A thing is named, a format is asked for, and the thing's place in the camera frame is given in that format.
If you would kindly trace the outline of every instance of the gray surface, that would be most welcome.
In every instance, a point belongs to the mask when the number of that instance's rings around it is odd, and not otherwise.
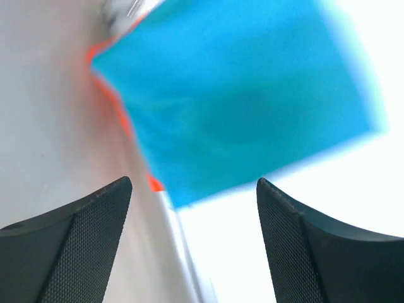
[[[106,185],[134,184],[106,302],[192,302],[167,214],[84,56],[103,39],[96,0],[0,9],[0,227]]]

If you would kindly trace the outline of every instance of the blue fabric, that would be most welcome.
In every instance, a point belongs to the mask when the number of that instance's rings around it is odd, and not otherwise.
[[[370,128],[311,1],[166,0],[92,68],[176,208]]]

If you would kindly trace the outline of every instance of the orange strip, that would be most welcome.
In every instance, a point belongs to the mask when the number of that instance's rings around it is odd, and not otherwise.
[[[144,17],[142,17],[138,21],[136,21],[130,30],[134,29],[143,18]],[[96,55],[98,55],[99,53],[108,49],[114,43],[114,41],[116,41],[116,39],[109,39],[109,40],[103,41],[99,44],[94,45],[93,47],[91,47],[88,50],[87,55],[86,55],[86,64],[87,64],[88,68],[90,68],[93,58]],[[121,123],[121,126],[122,126],[124,132],[126,133],[128,138],[132,140],[133,139],[133,130],[131,127],[131,121],[126,113],[125,108],[123,107],[119,94],[117,92],[115,92],[114,89],[105,80],[103,80],[101,77],[99,77],[97,74],[91,73],[91,75],[95,82],[95,85],[112,102],[112,105],[114,106],[114,108],[116,110],[119,122]],[[147,181],[148,181],[150,189],[152,191],[164,191],[163,185],[158,180],[156,180],[152,175],[150,175],[150,174],[147,175]]]

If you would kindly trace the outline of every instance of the blue cloth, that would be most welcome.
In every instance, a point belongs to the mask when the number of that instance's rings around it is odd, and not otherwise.
[[[175,208],[370,129],[306,0],[166,0],[92,62]]]

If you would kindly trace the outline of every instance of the white surface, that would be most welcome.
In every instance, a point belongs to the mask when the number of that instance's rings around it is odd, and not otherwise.
[[[88,46],[104,38],[97,6],[1,3],[0,227],[128,175],[133,199],[105,302],[193,302],[166,211],[85,66]]]
[[[383,131],[267,178],[334,218],[404,237],[401,1],[325,0],[323,11],[364,93],[371,97],[371,114]],[[356,39],[361,47],[354,43]],[[210,197],[181,210],[179,216],[201,281],[210,280],[207,291],[215,292],[219,303],[275,302],[255,184]]]

